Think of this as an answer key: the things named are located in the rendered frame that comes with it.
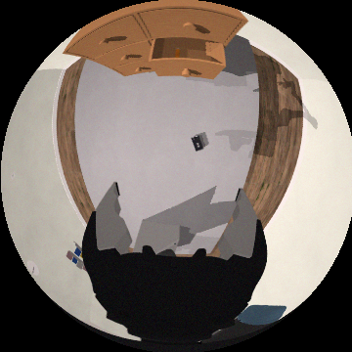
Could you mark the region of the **brown wooden chest of drawers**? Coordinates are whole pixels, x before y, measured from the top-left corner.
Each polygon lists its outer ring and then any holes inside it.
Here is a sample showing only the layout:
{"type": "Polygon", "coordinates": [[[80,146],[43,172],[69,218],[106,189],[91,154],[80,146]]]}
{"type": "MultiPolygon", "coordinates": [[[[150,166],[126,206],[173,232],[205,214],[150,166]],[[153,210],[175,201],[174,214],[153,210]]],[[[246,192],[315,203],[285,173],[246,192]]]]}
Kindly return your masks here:
{"type": "MultiPolygon", "coordinates": [[[[76,34],[75,36],[71,39],[71,41],[68,43],[68,45],[66,46],[65,50],[63,51],[63,54],[67,54],[67,55],[73,55],[73,56],[77,56],[77,57],[81,57],[93,62],[96,62],[100,65],[106,66],[100,62],[95,61],[94,59],[103,55],[104,53],[98,55],[97,57],[91,59],[82,55],[78,55],[78,54],[74,54],[74,53],[70,53],[68,52],[68,49],[70,49],[74,44],[76,44],[79,40],[81,40],[82,38],[84,38],[85,36],[87,36],[88,34],[90,34],[91,32],[93,32],[94,30],[110,23],[113,21],[116,21],[118,19],[130,16],[130,15],[134,15],[134,17],[136,18],[136,20],[138,21],[138,23],[140,24],[140,26],[142,27],[142,29],[144,30],[144,32],[147,35],[147,39],[142,39],[142,40],[138,40],[138,41],[134,41],[134,42],[130,42],[127,44],[123,44],[121,46],[115,47],[113,49],[108,50],[107,52],[114,50],[116,48],[128,45],[128,44],[132,44],[135,42],[140,42],[140,41],[144,41],[144,40],[149,40],[151,45],[153,43],[153,39],[157,39],[157,38],[168,38],[168,37],[186,37],[186,38],[197,38],[197,39],[204,39],[204,40],[210,40],[210,41],[215,41],[215,42],[219,42],[219,43],[223,43],[224,49],[226,48],[226,46],[229,44],[229,42],[233,39],[233,37],[241,30],[241,28],[248,23],[247,18],[238,10],[232,7],[228,7],[225,5],[221,5],[221,4],[216,4],[216,3],[212,3],[212,2],[206,2],[206,1],[199,1],[199,0],[158,0],[158,1],[151,1],[151,2],[145,2],[145,3],[141,3],[141,4],[136,4],[136,5],[132,5],[129,7],[125,7],[122,9],[119,9],[117,11],[111,12],[107,15],[104,15],[88,24],[86,24],[85,26],[83,26],[76,34]],[[151,37],[144,21],[142,20],[141,16],[139,15],[139,13],[141,12],[145,12],[145,11],[149,11],[149,10],[156,10],[156,9],[165,9],[165,8],[193,8],[193,9],[202,9],[202,10],[207,10],[207,11],[213,11],[213,12],[217,12],[217,13],[221,13],[221,14],[225,14],[237,19],[240,19],[241,22],[239,23],[239,25],[233,30],[233,32],[230,34],[230,36],[227,38],[227,40],[224,42],[221,41],[217,41],[217,40],[212,40],[212,39],[207,39],[207,38],[201,38],[201,37],[193,37],[193,36],[161,36],[161,37],[151,37]]],[[[124,75],[123,73],[117,71],[114,68],[111,68],[109,66],[106,66],[118,73],[120,73],[123,76],[128,76],[128,75],[124,75]]]]}

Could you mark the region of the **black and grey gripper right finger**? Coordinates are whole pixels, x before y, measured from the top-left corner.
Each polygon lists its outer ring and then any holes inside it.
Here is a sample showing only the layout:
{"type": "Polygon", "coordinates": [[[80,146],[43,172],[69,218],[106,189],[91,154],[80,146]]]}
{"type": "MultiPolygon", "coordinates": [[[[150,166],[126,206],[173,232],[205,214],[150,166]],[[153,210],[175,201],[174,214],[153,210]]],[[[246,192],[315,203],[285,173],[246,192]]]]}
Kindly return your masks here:
{"type": "Polygon", "coordinates": [[[266,267],[267,244],[261,220],[242,188],[239,188],[235,202],[234,222],[228,224],[217,246],[219,258],[233,263],[242,272],[245,281],[243,302],[249,302],[266,267]]]}

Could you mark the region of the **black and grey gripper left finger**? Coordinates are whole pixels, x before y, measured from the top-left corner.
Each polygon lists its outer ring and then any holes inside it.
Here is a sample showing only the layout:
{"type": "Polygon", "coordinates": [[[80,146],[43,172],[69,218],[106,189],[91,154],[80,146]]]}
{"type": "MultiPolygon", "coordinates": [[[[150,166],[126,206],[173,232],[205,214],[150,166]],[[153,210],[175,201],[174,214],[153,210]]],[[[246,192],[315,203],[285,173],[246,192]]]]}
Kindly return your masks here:
{"type": "Polygon", "coordinates": [[[96,294],[101,294],[100,277],[106,264],[120,254],[130,253],[132,239],[119,216],[119,196],[117,182],[113,182],[92,211],[82,240],[84,266],[96,294]]]}

